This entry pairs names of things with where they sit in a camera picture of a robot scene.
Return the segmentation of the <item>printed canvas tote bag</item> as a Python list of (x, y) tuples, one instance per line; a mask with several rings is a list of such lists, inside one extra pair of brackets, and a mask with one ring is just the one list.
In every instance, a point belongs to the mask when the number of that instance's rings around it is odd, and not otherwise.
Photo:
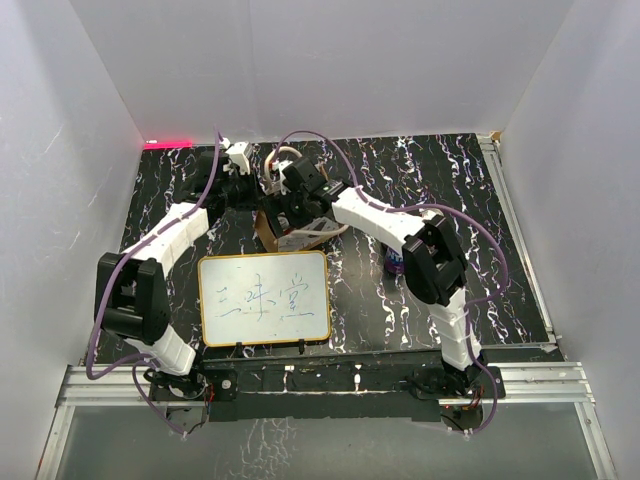
[[(275, 189), (280, 186), (280, 178), (275, 177), (271, 173), (271, 165), (278, 160), (294, 161), (298, 158), (308, 157), (291, 146), (282, 146), (270, 152), (263, 163), (261, 172), (262, 196), (258, 203), (254, 230), (258, 234), (266, 251), (270, 253), (311, 250), (349, 229), (348, 225), (342, 224), (336, 219), (330, 220), (328, 218), (316, 219), (304, 229), (290, 230), (286, 233), (275, 233), (269, 226), (264, 212), (264, 197), (269, 193), (273, 193)], [(322, 162), (314, 163), (312, 161), (312, 163), (327, 179), (330, 179)]]

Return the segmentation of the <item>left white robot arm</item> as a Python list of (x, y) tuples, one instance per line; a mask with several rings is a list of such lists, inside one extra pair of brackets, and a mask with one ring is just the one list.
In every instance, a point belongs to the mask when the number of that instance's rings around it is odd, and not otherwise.
[(86, 374), (96, 380), (95, 349), (101, 333), (115, 335), (135, 348), (116, 361), (137, 362), (173, 375), (171, 385), (194, 399), (207, 376), (194, 366), (195, 350), (171, 324), (166, 279), (180, 257), (229, 210), (254, 210), (259, 181), (251, 169), (250, 146), (238, 142), (220, 151), (206, 150), (195, 171), (175, 191), (164, 217), (137, 243), (121, 253), (106, 253), (98, 262), (94, 326), (89, 340)]

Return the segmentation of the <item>red coke can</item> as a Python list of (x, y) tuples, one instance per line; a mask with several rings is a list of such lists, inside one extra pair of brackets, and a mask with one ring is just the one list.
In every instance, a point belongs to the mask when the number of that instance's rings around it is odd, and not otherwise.
[(433, 219), (436, 216), (443, 216), (444, 213), (440, 210), (440, 209), (433, 209), (433, 208), (429, 208), (429, 209), (425, 209), (422, 212), (422, 217), (424, 219)]

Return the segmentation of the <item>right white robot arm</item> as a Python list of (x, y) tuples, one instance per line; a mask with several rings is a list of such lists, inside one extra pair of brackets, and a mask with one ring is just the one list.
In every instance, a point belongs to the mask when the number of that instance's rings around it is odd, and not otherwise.
[(412, 380), (413, 390), (466, 397), (480, 387), (481, 346), (466, 318), (468, 263), (442, 208), (422, 207), (416, 215), (397, 210), (351, 182), (328, 178), (304, 156), (269, 157), (262, 175), (272, 225), (285, 220), (291, 234), (311, 236), (313, 221), (331, 218), (400, 256), (405, 284), (427, 305), (441, 339), (441, 367), (426, 380)]

